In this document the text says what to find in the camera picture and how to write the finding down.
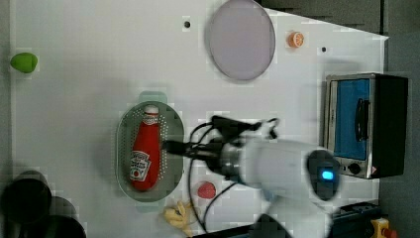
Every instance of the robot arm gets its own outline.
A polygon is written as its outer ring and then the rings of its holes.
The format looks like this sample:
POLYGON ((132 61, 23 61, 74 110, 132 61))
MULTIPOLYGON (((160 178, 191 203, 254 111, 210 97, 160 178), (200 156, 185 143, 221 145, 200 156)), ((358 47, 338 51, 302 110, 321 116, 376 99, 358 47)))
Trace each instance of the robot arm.
POLYGON ((213 117, 212 123, 221 137, 195 147, 166 142, 165 149, 205 161, 214 173, 276 195, 251 237, 327 237, 332 220, 325 207, 332 206, 340 187, 339 163, 329 151, 300 142, 241 136, 262 124, 221 117, 213 117))

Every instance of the white surface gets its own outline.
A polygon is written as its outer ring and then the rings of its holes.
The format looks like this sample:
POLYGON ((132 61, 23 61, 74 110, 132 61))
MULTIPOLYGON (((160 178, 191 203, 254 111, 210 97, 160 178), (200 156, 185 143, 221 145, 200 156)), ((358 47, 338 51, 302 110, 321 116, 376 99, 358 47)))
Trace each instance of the white surface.
MULTIPOLYGON (((39 58, 30 75, 12 71, 14 174, 44 173, 54 193, 74 204, 89 238, 182 237, 156 213, 141 214, 143 204, 116 183, 116 127, 143 90, 165 92, 186 133, 214 113, 275 116, 281 138, 317 143, 325 75, 383 70, 379 36, 268 11, 277 40, 273 62, 256 80, 236 84, 205 47, 206 22, 222 3, 11 1, 12 55, 28 51, 39 58), (185 20, 190 29, 183 29, 185 20), (304 47, 286 46, 290 31, 305 35, 304 47)), ((196 181, 209 173, 199 169, 196 181)), ((377 181, 345 182, 341 203, 377 199, 377 181)), ((173 195, 182 193, 185 183, 173 195)), ((266 206, 259 191, 237 186, 210 210, 208 226, 250 224, 266 206)))

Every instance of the round plate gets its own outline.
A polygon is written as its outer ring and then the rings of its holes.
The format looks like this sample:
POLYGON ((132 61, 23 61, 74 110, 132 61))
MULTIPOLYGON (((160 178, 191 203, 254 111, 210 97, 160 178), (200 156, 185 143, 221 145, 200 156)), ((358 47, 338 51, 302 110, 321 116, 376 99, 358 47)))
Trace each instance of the round plate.
POLYGON ((265 72, 274 56, 275 35, 263 7, 253 0, 230 0, 210 24, 210 51, 222 72, 242 80, 265 72))

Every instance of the yellow toy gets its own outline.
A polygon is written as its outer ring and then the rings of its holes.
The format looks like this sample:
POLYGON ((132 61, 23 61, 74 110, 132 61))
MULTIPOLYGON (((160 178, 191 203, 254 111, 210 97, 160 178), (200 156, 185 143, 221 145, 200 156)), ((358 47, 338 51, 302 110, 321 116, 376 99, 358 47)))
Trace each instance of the yellow toy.
POLYGON ((184 206, 184 204, 179 201, 177 203, 177 208, 167 208, 163 213, 164 218, 170 225, 181 229, 188 237, 192 237, 192 231, 188 224, 190 209, 190 202, 184 206))
POLYGON ((395 230, 389 229, 389 221, 384 218, 372 220, 374 235, 371 238, 398 238, 395 230))

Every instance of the ketchup label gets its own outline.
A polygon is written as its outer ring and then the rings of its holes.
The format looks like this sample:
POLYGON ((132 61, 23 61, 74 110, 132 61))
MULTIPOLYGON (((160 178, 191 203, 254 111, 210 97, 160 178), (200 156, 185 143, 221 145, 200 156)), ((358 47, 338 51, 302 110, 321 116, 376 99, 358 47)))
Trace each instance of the ketchup label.
POLYGON ((151 115, 151 114, 146 114, 145 117, 143 117, 143 122, 146 125, 153 125, 156 124, 158 122, 158 116, 157 115, 151 115))
POLYGON ((151 163, 148 154, 141 151, 134 151, 131 159, 130 179, 144 181, 148 175, 151 163))

